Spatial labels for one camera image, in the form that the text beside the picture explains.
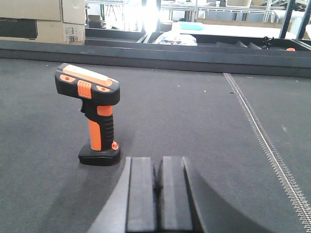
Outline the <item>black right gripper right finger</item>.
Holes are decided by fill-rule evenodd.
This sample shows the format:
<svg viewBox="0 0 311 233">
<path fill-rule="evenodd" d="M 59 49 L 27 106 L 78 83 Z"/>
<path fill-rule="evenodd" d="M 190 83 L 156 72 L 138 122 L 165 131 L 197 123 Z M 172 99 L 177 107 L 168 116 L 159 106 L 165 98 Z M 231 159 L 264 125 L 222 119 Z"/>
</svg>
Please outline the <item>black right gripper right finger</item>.
<svg viewBox="0 0 311 233">
<path fill-rule="evenodd" d="M 161 233 L 265 233 L 224 200 L 187 157 L 164 156 L 159 168 Z"/>
</svg>

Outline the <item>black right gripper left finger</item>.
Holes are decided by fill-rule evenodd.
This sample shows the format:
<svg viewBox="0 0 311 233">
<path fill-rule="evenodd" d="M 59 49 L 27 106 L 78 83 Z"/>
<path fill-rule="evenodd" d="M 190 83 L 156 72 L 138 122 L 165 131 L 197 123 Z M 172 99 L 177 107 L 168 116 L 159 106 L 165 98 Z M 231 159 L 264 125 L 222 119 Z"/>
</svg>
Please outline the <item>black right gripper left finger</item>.
<svg viewBox="0 0 311 233">
<path fill-rule="evenodd" d="M 154 233 L 154 172 L 149 157 L 127 157 L 121 176 L 89 233 Z"/>
</svg>

